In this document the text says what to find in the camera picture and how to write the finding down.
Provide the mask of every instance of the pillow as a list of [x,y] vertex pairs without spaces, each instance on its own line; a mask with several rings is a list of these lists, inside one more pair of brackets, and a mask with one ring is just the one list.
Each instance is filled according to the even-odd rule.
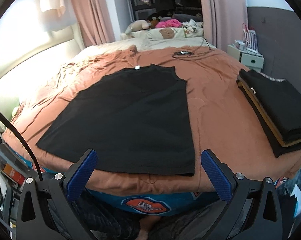
[[172,19],[172,17],[163,17],[163,18],[161,18],[161,22],[166,22],[170,19]]
[[195,22],[202,22],[203,17],[197,17],[189,14],[177,13],[172,16],[173,19],[179,20],[181,23],[188,22],[189,20],[194,20]]

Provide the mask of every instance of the nightstand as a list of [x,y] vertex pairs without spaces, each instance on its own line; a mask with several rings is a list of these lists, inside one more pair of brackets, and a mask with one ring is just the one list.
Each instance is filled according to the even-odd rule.
[[248,50],[240,50],[233,45],[227,46],[227,54],[237,59],[249,69],[260,72],[264,65],[264,57],[262,54],[254,53]]

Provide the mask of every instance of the gray wall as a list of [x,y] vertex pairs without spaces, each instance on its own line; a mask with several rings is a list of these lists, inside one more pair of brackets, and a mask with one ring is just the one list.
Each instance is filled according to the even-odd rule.
[[257,32],[263,72],[285,78],[301,93],[301,21],[293,11],[248,7],[249,26]]

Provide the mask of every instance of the teddy bear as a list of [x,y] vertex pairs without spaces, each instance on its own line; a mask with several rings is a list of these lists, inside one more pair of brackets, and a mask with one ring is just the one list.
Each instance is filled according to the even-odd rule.
[[152,24],[145,20],[137,20],[132,22],[126,29],[126,35],[132,35],[132,32],[147,30]]

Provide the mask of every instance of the white bag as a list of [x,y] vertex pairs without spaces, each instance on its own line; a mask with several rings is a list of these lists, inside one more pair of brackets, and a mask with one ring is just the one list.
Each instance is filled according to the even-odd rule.
[[258,51],[256,31],[249,30],[245,23],[243,23],[244,42],[246,48]]

